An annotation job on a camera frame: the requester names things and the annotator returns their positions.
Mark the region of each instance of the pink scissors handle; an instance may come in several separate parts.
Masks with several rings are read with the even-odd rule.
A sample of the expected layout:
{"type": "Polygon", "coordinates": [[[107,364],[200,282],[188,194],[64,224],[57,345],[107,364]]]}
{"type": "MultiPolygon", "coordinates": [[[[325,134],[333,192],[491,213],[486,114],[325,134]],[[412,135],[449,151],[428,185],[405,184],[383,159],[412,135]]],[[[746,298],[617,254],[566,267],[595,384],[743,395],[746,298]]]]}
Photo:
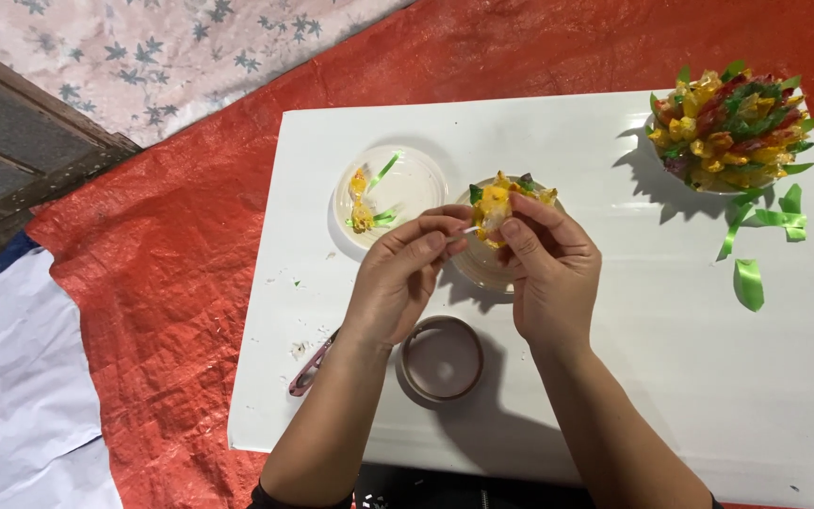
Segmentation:
{"type": "Polygon", "coordinates": [[[313,355],[312,359],[307,362],[307,365],[300,370],[300,373],[294,377],[288,385],[288,393],[291,396],[301,397],[307,393],[310,387],[313,386],[313,380],[316,378],[316,372],[319,371],[319,365],[322,364],[322,359],[326,356],[328,347],[332,346],[334,338],[337,337],[338,330],[335,330],[331,336],[328,337],[325,344],[319,347],[319,350],[313,355]]]}

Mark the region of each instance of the white debris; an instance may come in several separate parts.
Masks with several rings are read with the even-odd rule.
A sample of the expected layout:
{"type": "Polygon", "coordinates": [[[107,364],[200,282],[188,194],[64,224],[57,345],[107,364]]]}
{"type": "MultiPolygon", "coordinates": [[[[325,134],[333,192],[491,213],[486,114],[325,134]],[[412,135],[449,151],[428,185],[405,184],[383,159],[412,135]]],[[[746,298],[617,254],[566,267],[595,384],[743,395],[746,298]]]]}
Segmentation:
{"type": "Polygon", "coordinates": [[[291,343],[291,357],[294,361],[299,361],[303,354],[307,352],[307,346],[304,343],[291,343]]]}

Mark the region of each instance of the candy bouquet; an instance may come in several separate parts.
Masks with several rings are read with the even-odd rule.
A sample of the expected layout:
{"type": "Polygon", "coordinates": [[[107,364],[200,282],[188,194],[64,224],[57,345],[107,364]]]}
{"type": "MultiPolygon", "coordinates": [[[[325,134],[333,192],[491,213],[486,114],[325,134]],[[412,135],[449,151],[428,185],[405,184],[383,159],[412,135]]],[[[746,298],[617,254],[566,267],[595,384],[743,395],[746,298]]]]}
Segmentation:
{"type": "Polygon", "coordinates": [[[667,99],[652,94],[654,120],[646,132],[665,170],[691,189],[764,188],[814,164],[793,164],[814,145],[806,140],[814,119],[798,108],[805,96],[793,95],[798,85],[799,76],[753,76],[743,61],[720,76],[705,71],[697,82],[684,66],[667,99]]]}

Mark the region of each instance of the black sleeve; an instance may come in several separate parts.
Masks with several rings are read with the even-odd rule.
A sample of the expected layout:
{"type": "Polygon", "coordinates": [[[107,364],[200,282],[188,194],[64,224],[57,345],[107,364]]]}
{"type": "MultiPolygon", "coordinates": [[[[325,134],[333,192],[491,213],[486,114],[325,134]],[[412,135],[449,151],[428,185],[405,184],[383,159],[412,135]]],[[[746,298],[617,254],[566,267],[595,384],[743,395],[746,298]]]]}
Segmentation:
{"type": "MultiPolygon", "coordinates": [[[[257,484],[257,486],[253,489],[253,494],[251,495],[251,497],[253,499],[253,503],[248,505],[247,509],[305,509],[302,507],[288,505],[287,503],[278,502],[277,500],[266,494],[265,491],[263,491],[262,484],[257,484]]],[[[352,502],[354,502],[354,495],[349,494],[347,495],[347,498],[334,505],[329,505],[327,507],[315,507],[310,509],[350,509],[352,502]]]]}

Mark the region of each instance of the white table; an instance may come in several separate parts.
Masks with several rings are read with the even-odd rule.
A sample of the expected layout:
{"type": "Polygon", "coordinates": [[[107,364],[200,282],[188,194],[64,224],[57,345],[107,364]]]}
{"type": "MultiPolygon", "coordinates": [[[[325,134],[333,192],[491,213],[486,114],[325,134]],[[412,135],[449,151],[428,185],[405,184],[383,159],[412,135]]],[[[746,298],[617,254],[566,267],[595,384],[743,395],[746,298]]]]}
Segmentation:
{"type": "MultiPolygon", "coordinates": [[[[648,91],[286,112],[229,444],[270,451],[297,411],[288,381],[340,324],[358,266],[329,234],[330,195],[356,154],[404,144],[439,163],[452,200],[499,169],[557,187],[604,253],[594,349],[643,417],[719,499],[814,506],[814,168],[775,189],[802,186],[806,242],[742,228],[733,255],[714,263],[726,199],[688,191],[657,167],[642,139],[649,114],[648,91]],[[734,258],[759,260],[758,313],[734,296],[734,258]],[[310,348],[295,361],[299,341],[310,348]]],[[[799,156],[806,161],[814,148],[799,156]]],[[[424,316],[436,314],[485,339],[480,385],[426,408],[399,384],[392,356],[365,459],[577,482],[505,298],[449,267],[424,316]]]]}

